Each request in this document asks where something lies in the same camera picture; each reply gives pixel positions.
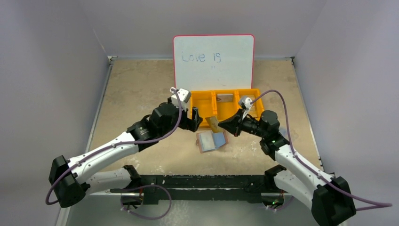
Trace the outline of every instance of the wooden table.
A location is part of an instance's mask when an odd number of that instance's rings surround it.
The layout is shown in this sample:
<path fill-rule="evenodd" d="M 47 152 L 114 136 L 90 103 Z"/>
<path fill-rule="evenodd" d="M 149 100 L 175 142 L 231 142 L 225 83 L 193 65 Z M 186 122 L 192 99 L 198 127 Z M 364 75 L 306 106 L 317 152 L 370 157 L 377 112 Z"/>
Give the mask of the wooden table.
<path fill-rule="evenodd" d="M 284 96 L 295 148 L 320 167 L 309 120 L 289 60 L 255 61 L 254 88 L 261 92 L 276 89 Z M 91 150 L 114 139 L 127 127 L 150 114 L 171 96 L 174 86 L 171 60 L 117 60 L 114 63 L 93 134 Z M 277 94 L 262 98 L 265 109 L 275 111 L 285 128 L 284 109 Z M 220 150 L 200 153 L 196 135 L 178 129 L 174 134 L 144 151 L 121 159 L 103 171 L 133 165 L 139 174 L 243 175 L 263 174 L 276 163 L 265 155 L 259 137 L 242 133 L 228 136 L 229 144 Z"/>

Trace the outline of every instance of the tabletop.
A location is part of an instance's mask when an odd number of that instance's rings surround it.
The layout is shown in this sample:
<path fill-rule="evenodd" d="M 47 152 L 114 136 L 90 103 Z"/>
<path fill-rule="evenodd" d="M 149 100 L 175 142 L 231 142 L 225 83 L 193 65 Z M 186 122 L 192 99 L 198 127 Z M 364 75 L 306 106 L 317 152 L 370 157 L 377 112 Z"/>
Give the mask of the tabletop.
<path fill-rule="evenodd" d="M 261 93 L 276 89 L 287 103 L 292 141 L 296 150 L 321 168 L 310 122 L 304 107 L 294 67 L 290 60 L 257 60 L 253 88 Z M 126 131 L 171 96 L 174 86 L 172 60 L 115 61 L 99 111 L 90 149 L 93 150 Z M 286 128 L 284 108 L 277 94 L 262 97 L 265 110 L 275 111 Z M 133 165 L 139 174 L 245 175 L 263 174 L 276 165 L 259 145 L 260 138 L 241 133 L 228 135 L 219 150 L 200 153 L 196 134 L 177 129 L 171 136 L 140 153 L 125 157 L 102 171 Z"/>

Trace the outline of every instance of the cable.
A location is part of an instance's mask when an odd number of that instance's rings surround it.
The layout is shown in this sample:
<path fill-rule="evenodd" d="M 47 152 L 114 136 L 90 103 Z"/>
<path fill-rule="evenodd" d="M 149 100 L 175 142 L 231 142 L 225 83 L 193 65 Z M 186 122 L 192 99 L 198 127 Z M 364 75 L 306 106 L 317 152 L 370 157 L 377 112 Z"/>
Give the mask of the cable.
<path fill-rule="evenodd" d="M 257 101 L 258 99 L 260 99 L 261 97 L 263 97 L 265 94 L 268 94 L 270 92 L 274 92 L 277 93 L 280 98 L 281 101 L 283 102 L 284 105 L 284 114 L 286 115 L 286 123 L 287 123 L 287 135 L 288 135 L 288 141 L 289 141 L 289 145 L 291 147 L 291 151 L 292 154 L 295 156 L 295 158 L 305 167 L 307 168 L 309 171 L 311 171 L 313 174 L 315 174 L 316 176 L 318 176 L 321 180 L 323 180 L 324 182 L 326 182 L 330 187 L 332 187 L 334 190 L 340 192 L 341 194 L 344 194 L 348 197 L 351 197 L 353 199 L 359 200 L 361 202 L 365 202 L 368 204 L 372 204 L 373 206 L 368 206 L 368 207 L 362 207 L 362 208 L 357 208 L 356 211 L 362 211 L 362 210 L 371 210 L 371 209 L 377 209 L 377 208 L 386 208 L 386 207 L 391 207 L 392 203 L 384 203 L 384 202 L 375 202 L 375 201 L 371 201 L 371 200 L 367 200 L 355 195 L 352 195 L 336 186 L 334 186 L 333 184 L 331 184 L 327 179 L 325 179 L 323 176 L 319 175 L 314 169 L 312 169 L 310 166 L 308 166 L 306 163 L 304 163 L 297 155 L 295 155 L 296 151 L 294 149 L 294 145 L 292 144 L 292 140 L 291 140 L 291 134 L 289 132 L 289 124 L 288 124 L 288 113 L 287 113 L 287 105 L 286 102 L 282 96 L 282 94 L 280 92 L 278 92 L 277 90 L 274 89 L 270 89 L 264 93 L 262 93 L 260 96 L 258 96 L 257 98 L 255 98 L 255 100 L 253 100 L 251 102 L 251 104 L 255 103 L 255 101 Z"/>
<path fill-rule="evenodd" d="M 166 215 L 169 213 L 170 208 L 172 207 L 172 196 L 170 196 L 170 193 L 166 190 L 166 188 L 164 188 L 164 187 L 162 187 L 162 186 L 159 186 L 159 185 L 144 185 L 144 186 L 136 187 L 136 188 L 132 188 L 132 189 L 121 189 L 121 191 L 122 191 L 122 192 L 132 192 L 132 191 L 139 190 L 139 189 L 142 189 L 142 188 L 147 188 L 147 187 L 157 187 L 157 188 L 160 188 L 160 189 L 162 189 L 162 190 L 168 195 L 168 197 L 169 197 L 169 206 L 168 206 L 168 209 L 166 210 L 165 213 L 163 213 L 162 215 L 160 215 L 160 216 L 158 216 L 158 217 L 147 217 L 147 216 L 140 215 L 140 214 L 138 214 L 138 213 L 135 213 L 135 212 L 132 212 L 132 211 L 126 209 L 126 208 L 123 206 L 122 198 L 120 199 L 120 205 L 122 206 L 122 208 L 121 208 L 120 210 L 124 210 L 124 211 L 126 211 L 126 212 L 128 212 L 128 213 L 130 213 L 130 214 L 133 214 L 133 215 L 135 215 L 135 216 L 137 216 L 137 217 L 139 217 L 139 218 L 145 219 L 145 220 L 158 220 L 158 219 L 161 219 L 162 217 L 166 216 Z"/>
<path fill-rule="evenodd" d="M 75 168 L 78 166 L 78 164 L 79 164 L 80 162 L 85 162 L 86 160 L 90 159 L 91 157 L 93 157 L 93 156 L 95 156 L 95 155 L 97 155 L 97 154 L 99 154 L 99 153 L 101 153 L 101 152 L 103 152 L 103 151 L 106 151 L 106 150 L 108 150 L 108 149 L 117 147 L 117 146 L 119 146 L 119 145 L 128 145 L 128 144 L 129 144 L 129 145 L 130 145 L 130 144 L 134 144 L 134 145 L 137 145 L 137 144 L 148 144 L 148 143 L 158 142 L 158 141 L 160 141 L 160 140 L 163 140 L 163 139 L 169 137 L 169 136 L 179 127 L 180 120 L 182 119 L 182 102 L 181 102 L 180 99 L 178 98 L 177 90 L 176 90 L 176 89 L 172 89 L 172 91 L 173 91 L 174 94 L 176 95 L 176 97 L 177 97 L 177 102 L 178 102 L 178 104 L 179 104 L 179 116 L 178 116 L 178 118 L 177 118 L 177 122 L 176 122 L 175 127 L 173 127 L 173 129 L 172 129 L 171 131 L 169 131 L 167 134 L 165 134 L 164 136 L 159 137 L 159 138 L 157 138 L 157 139 L 145 140 L 145 141 L 125 141 L 125 142 L 119 142 L 119 143 L 114 144 L 114 146 L 113 146 L 113 145 L 109 145 L 109 146 L 106 146 L 106 147 L 103 147 L 103 148 L 101 148 L 101 149 L 98 149 L 97 151 L 95 151 L 95 152 L 93 152 L 93 153 L 87 155 L 87 156 L 84 157 L 82 160 L 80 160 L 79 162 L 77 162 L 77 163 L 75 163 L 74 165 L 72 165 L 72 166 L 71 166 L 69 169 L 67 169 L 64 173 L 62 173 L 62 174 L 57 178 L 57 180 L 51 185 L 50 190 L 48 191 L 48 193 L 47 193 L 47 195 L 46 195 L 46 204 L 47 204 L 47 205 L 53 205 L 53 204 L 56 204 L 56 203 L 58 202 L 58 200 L 52 201 L 52 202 L 49 201 L 49 198 L 50 198 L 51 193 L 54 191 L 54 188 L 58 185 L 58 183 L 61 181 L 61 179 L 63 179 L 68 173 L 70 173 L 73 169 L 75 169 Z"/>

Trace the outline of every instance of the gray wall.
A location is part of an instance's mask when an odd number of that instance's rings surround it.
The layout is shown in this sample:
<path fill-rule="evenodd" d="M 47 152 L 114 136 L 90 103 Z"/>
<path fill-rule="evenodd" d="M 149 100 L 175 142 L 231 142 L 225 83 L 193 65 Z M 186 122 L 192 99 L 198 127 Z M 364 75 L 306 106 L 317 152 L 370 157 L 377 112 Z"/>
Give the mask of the gray wall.
<path fill-rule="evenodd" d="M 77 0 L 2 0 L 0 31 L 1 225 L 54 225 L 51 162 L 84 152 L 107 57 Z"/>
<path fill-rule="evenodd" d="M 296 55 L 326 170 L 394 205 L 359 212 L 353 225 L 399 225 L 398 25 L 397 0 L 328 0 Z"/>
<path fill-rule="evenodd" d="M 171 57 L 177 34 L 253 33 L 258 57 L 292 57 L 326 0 L 80 0 L 108 55 Z"/>

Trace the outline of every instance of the floor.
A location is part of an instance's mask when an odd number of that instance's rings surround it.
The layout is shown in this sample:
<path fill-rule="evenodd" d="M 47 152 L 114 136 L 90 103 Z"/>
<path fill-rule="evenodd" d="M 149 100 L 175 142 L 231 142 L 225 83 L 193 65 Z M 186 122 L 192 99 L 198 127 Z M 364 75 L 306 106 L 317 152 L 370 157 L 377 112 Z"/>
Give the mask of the floor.
<path fill-rule="evenodd" d="M 171 60 L 117 60 L 112 68 L 104 100 L 93 134 L 91 150 L 126 131 L 143 116 L 166 102 L 174 86 Z M 320 167 L 307 113 L 296 74 L 290 60 L 255 61 L 254 88 L 261 92 L 276 89 L 284 96 L 293 143 L 311 163 Z M 275 111 L 286 128 L 282 102 L 277 94 L 262 98 L 265 109 Z M 196 135 L 178 129 L 174 134 L 144 151 L 123 158 L 103 171 L 133 165 L 140 174 L 231 175 L 263 174 L 276 163 L 265 155 L 260 138 L 242 133 L 228 136 L 229 144 L 220 150 L 200 153 Z"/>

